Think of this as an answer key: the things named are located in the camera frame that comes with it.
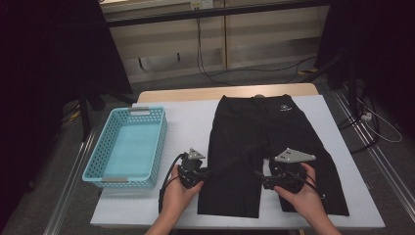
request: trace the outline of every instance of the pants leg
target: pants leg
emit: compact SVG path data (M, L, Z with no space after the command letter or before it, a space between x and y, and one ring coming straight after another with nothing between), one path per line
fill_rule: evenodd
M327 195L329 213L348 214L336 166L305 114L290 96L223 97L209 139L207 166L214 171L199 195L198 213L258 217L264 158L291 148L317 156L310 165ZM283 211L294 208L281 200Z

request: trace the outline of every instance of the gray floor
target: gray floor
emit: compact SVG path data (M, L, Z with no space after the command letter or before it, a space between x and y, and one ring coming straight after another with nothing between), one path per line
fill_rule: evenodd
M296 62L256 66L250 69L275 70L295 64ZM313 60L309 60L300 65L301 70L311 69ZM234 85L254 85L254 84L276 84L285 83L293 78L296 68L280 71L231 71L212 78L218 81L225 81ZM295 77L292 82L303 79L302 76ZM335 93L330 91L326 77L314 81L319 92L324 95L333 118L336 122L341 122L346 118L344 111L339 105L339 99ZM157 81L144 81L132 84L134 94L137 98L142 91L194 88L194 87L215 87L224 84L214 82L201 74L191 74L169 79L159 79ZM105 96L107 107L104 111L90 111L92 124L102 125L102 118L109 113L112 108L126 106L112 97ZM380 104L376 106L378 114L389 121L393 121L393 116L382 109ZM385 123L381 122L383 135L390 139L396 139L394 131ZM341 131L347 146L355 150L363 146L362 141L357 136L352 127ZM57 138L48 161L43 167L42 172L34 180L34 190L27 192L18 208L11 216L8 225L2 234L43 234L52 216L52 212L59 201L59 198L67 183L69 173L75 157L81 147L82 125L80 118L75 121L63 123L59 137ZM415 189L413 169L415 156L415 140L403 133L403 140L399 143L390 143L381 139L378 143L379 148L385 153L397 174L406 184L409 190ZM365 150L352 155L363 179L372 188L370 193L381 213L386 224L386 228L366 231L342 231L344 234L415 234L415 223L408 215L405 207L391 188L389 182L384 177L381 170L375 164L374 158L369 151ZM98 201L99 190L94 186L78 180L75 193L72 195L69 207L62 226L59 227L60 234L143 234L143 229L105 229L92 226L89 220L92 216L96 202ZM313 234L312 231L305 231L305 234Z

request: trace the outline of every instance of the cable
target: cable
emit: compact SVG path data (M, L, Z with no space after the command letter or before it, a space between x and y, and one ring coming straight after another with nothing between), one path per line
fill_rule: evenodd
M201 19L197 18L196 19L197 23L198 23L198 69L199 72L201 74L203 74L204 76L206 76L207 78L209 78L211 81L216 82L216 83L222 83L225 85L230 85L230 86L235 86L234 84L225 82L225 81L218 81L218 80L214 80L213 78L211 78L208 73L205 71L205 66L204 66L204 59L202 56L202 40L201 40Z
M172 178L170 181L167 182L168 177L171 174L171 171L173 170L174 166L176 165L177 161L181 158L183 158L184 156L186 156L185 154L181 154L179 156L176 157L176 159L174 159L173 163L171 164L170 169L167 172L167 175L165 176L164 182L162 183L161 189L160 189L160 194L159 194L159 213L161 213L161 209L162 209L162 200L164 199L164 193L165 193L165 189L167 188L167 186L170 184L171 181L173 181L175 178Z
M206 72L206 70L205 70L205 65L204 65L204 60L203 60L203 55L202 55L202 39L201 39L202 30L201 30L201 20L199 18L197 18L196 21L197 21L197 25L198 25L198 58L197 58L198 69L199 69L199 72L201 74L203 74L204 76L206 76L207 78L209 78L213 82L222 83L222 84L226 84L226 85L230 85L230 86L236 86L235 84L228 83L228 82L225 82L225 81L218 81L218 80L215 80L215 79L212 78L213 76L221 75L221 74L224 74L224 73L227 73L227 72L231 72L231 71L284 71L284 70L296 68L296 72L293 75L293 77L291 77L290 79L288 79L285 82L285 83L289 83L290 81L292 81L294 78L297 77L297 73L299 71L300 64L302 64L302 63L304 63L304 62L306 62L308 60L317 58L316 56L308 57L308 58L305 58L305 59L299 61L298 63L295 63L292 66L288 66L288 67L280 68L280 69L275 69L275 70L235 69L235 70L224 70L224 71L220 71L220 72L217 72L217 73L208 74Z
M279 170L281 170L281 171L283 171L283 172L285 172L285 173L290 174L292 177L294 177L294 178L298 179L299 181L303 182L303 183L304 183L304 184L306 184L308 187L310 187L312 190L314 190L314 191L317 193L317 195L320 197L320 199L323 201L323 203L324 203L324 206L323 206L324 211L326 212L326 214L329 214L329 203L327 202L326 195L325 195L325 194L320 193L320 191L317 189L317 187L316 187L316 186L312 185L310 182L308 182L308 181L304 180L303 178L299 177L298 175L296 175L296 174L294 174L294 173L292 173L292 172L290 172L290 171L288 171L288 170L285 170L285 169L282 169L282 168L278 168L278 169L279 169ZM305 175L305 177L307 177L307 178L311 179L311 181L312 181L314 184L316 184L315 180L314 180L311 176L309 176L308 174L306 174L306 175Z
M383 117L379 116L378 114L376 114L376 112L372 111L371 109L369 109L369 107L367 107L362 101L360 101L360 99L357 99L358 102L360 102L368 111L370 111L373 115L375 115L376 117L380 118L382 121L384 121L386 124L388 124L398 135L399 135L399 139L398 140L390 140L386 137L384 137L383 135L381 135L379 133L379 131L374 130L369 123L367 122L367 120L365 120L365 123L367 125L367 127L377 136L381 137L382 139L391 142L391 143L399 143L400 141L402 141L402 135L400 134L400 132L392 125L390 124L387 120L385 120Z

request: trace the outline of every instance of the finger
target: finger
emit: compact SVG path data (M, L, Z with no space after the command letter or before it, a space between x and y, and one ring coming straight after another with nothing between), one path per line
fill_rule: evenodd
M291 202L292 198L294 197L294 194L281 188L280 186L275 186L274 187L274 191L280 195L282 198L284 198L285 200Z
M194 187L192 187L190 189L190 191L192 192L193 195L198 194L199 192L201 192L202 187L204 186L204 182L200 181L199 183L197 183Z
M304 167L305 172L308 176L315 180L315 170L309 164L301 163L301 166Z

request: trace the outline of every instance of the black cable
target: black cable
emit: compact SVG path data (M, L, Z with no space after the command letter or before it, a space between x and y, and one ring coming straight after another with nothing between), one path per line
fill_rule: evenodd
M174 166L176 165L177 161L181 158L183 158L184 156L186 156L186 154L181 154L179 156L176 157L176 159L174 159L173 163L171 164L170 169L167 172L167 175L165 176L164 182L162 183L161 189L160 189L160 194L159 194L159 213L161 213L161 209L162 209L162 200L164 199L164 193L165 193L165 189L167 188L167 186L170 184L170 182L177 178L174 177L172 178L169 182L167 182L168 177L171 174L171 171L173 170Z
M199 18L197 18L196 21L198 23L198 69L199 69L199 72L201 74L203 74L204 76L206 76L209 80L211 80L213 82L221 83L221 84L225 84L225 85L230 85L230 86L236 86L234 84L231 84L231 83L228 83L228 82L225 82L225 81L215 80L215 79L211 78L210 75L208 75L208 73L205 71L204 59L203 59L203 56L202 56L201 20Z
M282 169L282 168L278 168L278 169L279 169L279 170L281 170L281 171L283 171L283 172L285 172L285 173L290 174L292 177L294 177L294 178L298 179L299 181L303 182L303 183L304 183L304 184L306 184L308 187L310 187L312 190L314 190L314 191L317 193L317 195L320 197L320 199L322 200L322 202L324 203L323 208L324 208L325 213L326 213L326 214L329 214L329 203L327 202L326 195L325 195L325 194L320 193L320 191L317 189L317 187L316 187L316 186L312 185L312 184L311 184L311 183L309 183L308 181L304 180L303 178L299 177L298 175L296 175L296 174L294 174L294 173L292 173L292 172L290 172L290 171L288 171L288 170L285 170L285 169ZM309 179L311 179L311 181L312 181L314 184L316 184L315 180L314 180L311 176L309 176L308 174L306 174L306 175L305 175L305 177L308 177Z
M372 110L373 110L373 112L375 112L375 113L376 113L376 108L375 108L375 104L374 104L374 102L373 102L373 99L372 99L372 97L371 97L370 95L368 95L368 97L369 97L369 100L370 100L370 103L371 103L371 106L372 106ZM378 118L377 118L376 116L374 116L374 119L373 119L373 125L374 125L374 127L375 127L376 132L378 132L378 133L380 134L381 130L380 130L380 126L379 126L379 120L378 120ZM374 137L374 139L373 139L373 141L372 141L372 142L370 142L369 144L365 145L365 146L364 146L364 147L362 147L362 148L359 148L359 149L357 149L357 150L352 150L352 151L350 151L350 153L351 153L351 154L356 154L356 153L359 153L359 152L361 152L361 151L363 151L363 150L366 150L366 149L368 149L368 148L370 148L370 147L374 146L375 144L377 144L377 143L378 143L378 141L379 141L379 135L375 135L375 137Z
M296 68L296 72L293 75L293 77L291 77L290 79L288 79L285 82L285 83L289 83L290 81L292 81L294 78L297 77L297 73L299 71L299 65L301 65L302 63L304 63L304 62L306 62L308 60L317 58L316 56L308 57L308 58L305 58L305 59L299 61L298 63L295 63L292 66L288 66L288 67L280 68L280 69L275 69L275 70L236 69L236 70L224 70L224 71L220 71L220 72L217 72L217 73L208 74L206 72L206 70L205 70L204 60L203 60L203 56L202 56L202 39L201 39L202 30L201 30L201 20L199 18L197 18L196 21L197 21L197 25L198 25L198 58L197 58L198 59L197 60L198 69L199 69L199 72L201 74L203 74L204 76L206 76L207 78L209 78L213 82L222 83L222 84L230 85L230 86L236 86L235 84L231 84L231 83L228 83L228 82L225 82L225 81L218 81L218 80L215 80L215 79L212 78L213 76L221 75L221 74L224 74L224 73L227 73L227 72L230 72L230 71L284 71L284 70Z
M288 173L288 174L290 174L292 177L294 177L295 179L298 179L299 181L301 181L301 182L303 182L304 184L308 185L308 187L310 187L311 189L313 189L313 190L314 190L314 191L318 194L318 196L320 197L320 199L325 199L325 198L326 198L326 195L324 195L324 194L320 193L320 191L317 189L317 187L316 187L316 186L312 185L310 182L306 181L305 179L303 179L303 178L299 177L298 175L296 175L296 174L294 174L294 173L290 172L289 170L286 170L286 169L283 169L283 168L277 168L277 170L281 170L281 171L283 171L284 173Z

